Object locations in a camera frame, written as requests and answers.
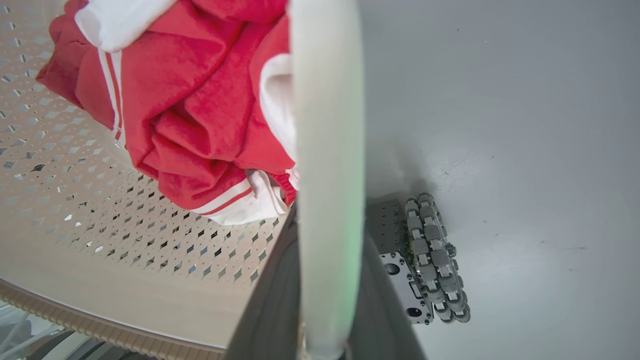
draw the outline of laundry basket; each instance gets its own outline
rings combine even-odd
[[[178,208],[38,84],[59,3],[0,5],[2,298],[152,356],[217,359],[284,220],[220,226]]]

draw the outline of red clothing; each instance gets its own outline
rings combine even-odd
[[[294,162],[256,100],[262,66],[289,50],[285,1],[179,0],[113,54],[76,25],[85,4],[68,1],[51,23],[56,47],[41,83],[112,129],[182,208],[216,215],[249,201],[245,169],[271,174],[294,200],[285,173]]]

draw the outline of white trim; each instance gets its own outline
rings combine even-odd
[[[259,100],[264,119],[293,162],[296,155],[296,123],[293,117],[291,54],[278,54],[262,66]]]
[[[243,179],[241,182],[231,186],[227,191],[223,192],[220,196],[208,202],[207,204],[200,206],[199,208],[192,209],[194,213],[208,213],[220,206],[226,204],[229,200],[234,197],[242,194],[243,192],[249,190],[251,188],[251,184],[249,180]]]
[[[109,71],[109,65],[107,64],[107,55],[103,50],[98,49],[98,57],[100,58],[100,66],[102,67],[102,74],[104,75],[104,81],[107,84],[109,90],[109,98],[111,99],[111,107],[113,108],[113,130],[111,134],[115,138],[118,132],[118,123],[120,122],[120,116],[118,115],[118,106],[116,105],[116,93],[115,87],[111,80],[111,73]]]
[[[280,188],[271,185],[271,180],[264,171],[246,170],[246,175],[253,190],[250,194],[218,212],[203,216],[220,225],[241,225],[287,213],[287,206],[278,195]]]
[[[176,0],[89,0],[75,16],[89,42],[113,53],[131,45]]]
[[[284,170],[289,175],[289,183],[294,189],[300,190],[300,171],[298,171],[298,165],[293,165],[292,168]]]
[[[115,53],[111,53],[111,61],[113,62],[113,72],[115,73],[116,82],[118,83],[118,96],[120,98],[119,116],[122,116],[122,126],[120,127],[119,142],[124,146],[127,143],[127,137],[124,131],[124,121],[126,118],[124,116],[124,103],[122,102],[122,52],[117,51]]]

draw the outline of diamond-shaped hole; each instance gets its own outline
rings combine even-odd
[[[258,279],[258,269],[255,269],[255,271],[249,275],[249,279],[251,279],[251,282],[253,283],[256,279]]]

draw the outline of white pole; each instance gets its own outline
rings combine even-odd
[[[337,360],[351,332],[364,225],[364,69],[355,0],[292,0],[306,358]]]

